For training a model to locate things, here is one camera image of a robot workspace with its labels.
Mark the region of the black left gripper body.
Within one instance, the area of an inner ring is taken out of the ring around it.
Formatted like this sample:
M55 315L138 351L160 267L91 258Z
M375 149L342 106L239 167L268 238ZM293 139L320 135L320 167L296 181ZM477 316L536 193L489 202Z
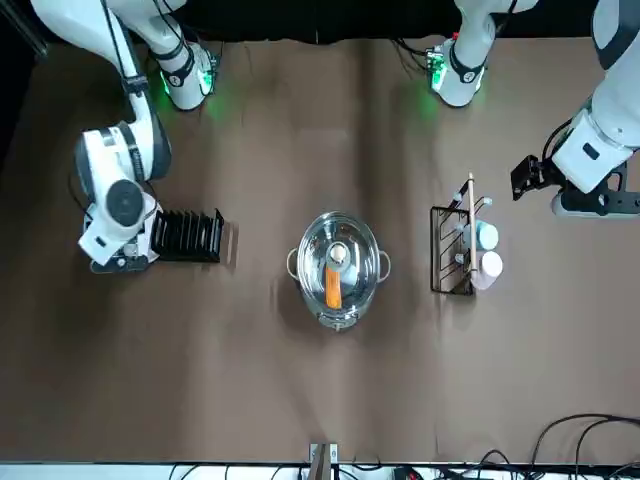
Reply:
M544 159L542 161L542 186L544 188L558 186L560 189L564 189L566 184L566 176L555 163L550 158Z

